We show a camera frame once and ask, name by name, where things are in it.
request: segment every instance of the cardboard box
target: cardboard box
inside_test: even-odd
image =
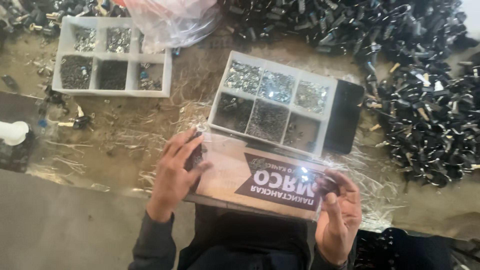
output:
[[[204,133],[203,159],[213,162],[196,194],[316,220],[321,196],[312,191],[325,166],[247,147],[231,137]]]

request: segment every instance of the smartphone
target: smartphone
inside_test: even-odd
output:
[[[364,93],[363,86],[338,80],[324,149],[345,155],[350,153]]]

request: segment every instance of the floor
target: floor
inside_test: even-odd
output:
[[[0,170],[0,261],[9,270],[126,269],[146,199]],[[193,239],[195,207],[180,203],[177,250]]]

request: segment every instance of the white plastic bag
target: white plastic bag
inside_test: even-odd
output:
[[[188,47],[212,33],[221,19],[216,0],[125,0],[144,34],[143,52]]]

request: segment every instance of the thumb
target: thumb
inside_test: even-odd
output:
[[[211,161],[202,161],[200,162],[195,168],[193,168],[188,173],[188,179],[190,182],[195,182],[195,180],[202,175],[205,171],[213,167],[213,163]]]
[[[340,209],[340,205],[338,204],[338,199],[335,193],[330,192],[325,196],[324,207],[328,213],[328,223],[330,224],[330,229],[338,230],[341,226],[343,226],[343,220],[342,210]]]

